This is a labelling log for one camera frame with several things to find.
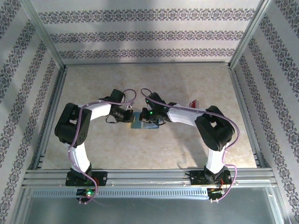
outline wall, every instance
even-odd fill
[[[9,223],[58,67],[20,2],[0,7],[0,223]]]
[[[228,62],[259,0],[32,0],[64,63]]]
[[[299,222],[299,6],[271,3],[235,73],[266,162]]]

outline table surface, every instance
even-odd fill
[[[146,106],[141,88],[157,92],[166,103],[184,104],[197,99],[202,109],[217,106],[241,130],[226,163],[240,168],[256,167],[224,63],[70,66],[54,126],[67,103],[82,105],[109,96],[113,89],[128,88],[138,93],[133,106],[136,112]],[[207,147],[198,130],[180,123],[167,123],[159,129],[131,129],[130,124],[107,124],[105,118],[98,118],[90,123],[85,147],[93,168],[202,168],[207,159]],[[54,127],[42,168],[70,168],[67,149],[54,135]]]

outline purple cable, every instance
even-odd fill
[[[95,102],[91,102],[91,103],[85,104],[85,105],[83,105],[83,106],[80,108],[80,111],[79,111],[79,117],[78,117],[78,121],[77,121],[77,127],[76,127],[76,134],[75,134],[75,137],[74,137],[74,140],[73,140],[72,144],[68,147],[68,148],[69,148],[69,150],[68,150],[68,155],[69,155],[69,159],[70,159],[70,161],[71,161],[72,164],[75,166],[75,168],[76,168],[80,173],[82,173],[85,177],[87,177],[88,179],[90,179],[90,180],[94,183],[94,186],[95,186],[95,192],[94,192],[93,196],[92,196],[91,198],[89,198],[89,200],[88,200],[87,202],[84,202],[84,204],[88,204],[88,203],[90,203],[90,201],[93,200],[94,197],[97,195],[97,193],[98,193],[98,185],[97,185],[96,181],[95,181],[91,176],[89,176],[89,175],[87,175],[86,173],[84,173],[84,172],[83,172],[83,171],[76,165],[75,161],[74,161],[74,160],[72,159],[72,157],[71,157],[71,148],[75,145],[75,143],[76,143],[76,141],[77,141],[77,138],[78,138],[78,135],[79,135],[79,128],[78,128],[78,127],[80,127],[80,124],[81,124],[82,111],[83,111],[84,108],[86,108],[86,107],[88,107],[88,106],[90,106],[90,105],[93,105],[93,104],[107,104],[107,103],[108,103],[108,104],[115,104],[115,105],[126,105],[126,104],[130,104],[130,103],[132,103],[132,102],[136,99],[137,93],[136,93],[136,91],[133,90],[133,89],[127,89],[127,90],[125,90],[124,92],[126,92],[126,91],[132,91],[132,92],[135,94],[135,96],[133,97],[133,99],[130,100],[130,101],[128,101],[128,102],[125,102],[125,103],[116,103],[116,102],[110,102],[110,101],[95,101]],[[82,198],[88,198],[88,197],[86,197],[86,196],[82,196],[82,197],[80,197],[80,198],[79,198],[79,203],[81,203]]]
[[[223,153],[223,156],[222,156],[222,163],[224,163],[224,159],[225,159],[225,155],[226,155],[227,150],[228,150],[230,147],[232,147],[232,146],[239,140],[239,137],[240,137],[240,129],[239,129],[238,125],[237,125],[235,122],[233,122],[231,119],[229,119],[229,118],[227,118],[227,117],[225,117],[225,116],[223,116],[223,115],[217,114],[217,113],[213,113],[213,112],[209,112],[209,111],[201,111],[201,110],[197,110],[197,109],[193,109],[193,108],[184,108],[184,107],[178,107],[178,106],[171,106],[171,105],[167,105],[167,104],[160,103],[160,102],[158,102],[158,101],[155,101],[155,100],[149,98],[147,95],[145,95],[145,94],[143,93],[144,90],[149,91],[150,93],[152,93],[151,90],[149,90],[149,89],[147,89],[147,88],[142,88],[142,89],[140,90],[141,94],[142,94],[146,99],[148,99],[148,100],[151,101],[151,102],[154,102],[154,103],[156,103],[156,104],[160,104],[160,105],[162,105],[162,106],[166,106],[166,107],[169,107],[169,108],[178,109],[178,110],[191,111],[191,112],[196,112],[196,113],[206,113],[206,114],[209,114],[209,115],[212,115],[212,116],[216,116],[216,117],[225,119],[225,120],[227,120],[232,126],[234,126],[234,128],[237,130],[237,137],[236,137],[236,139],[233,141],[232,144],[230,144],[228,147],[226,147],[226,148],[224,149],[224,153]],[[236,167],[235,165],[231,165],[231,164],[225,164],[225,166],[231,166],[231,167],[234,167],[234,168],[235,168],[235,176],[234,176],[233,181],[232,181],[230,187],[228,188],[228,190],[223,194],[223,196],[222,196],[221,198],[219,198],[218,200],[214,200],[215,202],[216,202],[216,201],[220,201],[220,200],[222,200],[222,199],[229,193],[230,189],[232,188],[232,186],[233,186],[233,184],[234,184],[234,182],[235,182],[235,180],[236,180],[236,178],[237,178],[237,167]]]

